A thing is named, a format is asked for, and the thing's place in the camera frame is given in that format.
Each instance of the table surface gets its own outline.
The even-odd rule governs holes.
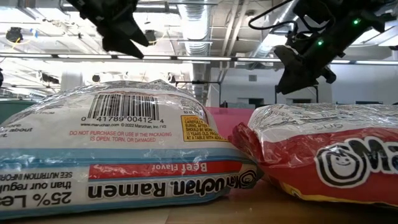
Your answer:
[[[398,210],[370,205],[305,202],[267,182],[252,190],[200,205],[110,210],[9,220],[12,224],[179,224],[179,223],[398,223]]]

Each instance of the warning label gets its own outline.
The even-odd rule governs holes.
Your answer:
[[[227,141],[199,117],[181,116],[184,141]]]

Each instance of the plastic wrapper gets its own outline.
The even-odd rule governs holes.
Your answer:
[[[0,128],[0,218],[207,202],[261,176],[162,80],[47,97]]]
[[[229,139],[298,198],[398,206],[397,106],[265,106]]]

